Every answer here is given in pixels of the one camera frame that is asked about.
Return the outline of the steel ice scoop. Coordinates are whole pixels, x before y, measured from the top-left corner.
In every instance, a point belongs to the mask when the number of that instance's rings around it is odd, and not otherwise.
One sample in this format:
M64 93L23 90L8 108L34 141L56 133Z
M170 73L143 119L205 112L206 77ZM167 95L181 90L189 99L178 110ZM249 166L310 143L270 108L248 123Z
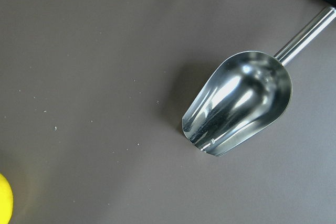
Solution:
M274 123L292 95L286 64L334 20L335 8L326 7L275 55L243 51L227 58L182 116L185 137L222 156Z

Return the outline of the yellow lemon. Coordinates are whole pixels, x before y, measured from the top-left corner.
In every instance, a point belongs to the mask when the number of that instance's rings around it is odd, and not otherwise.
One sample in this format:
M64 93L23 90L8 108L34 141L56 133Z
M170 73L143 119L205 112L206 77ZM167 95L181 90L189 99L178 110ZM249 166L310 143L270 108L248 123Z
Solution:
M1 224L8 224L13 213L14 197L12 188L4 175L1 174Z

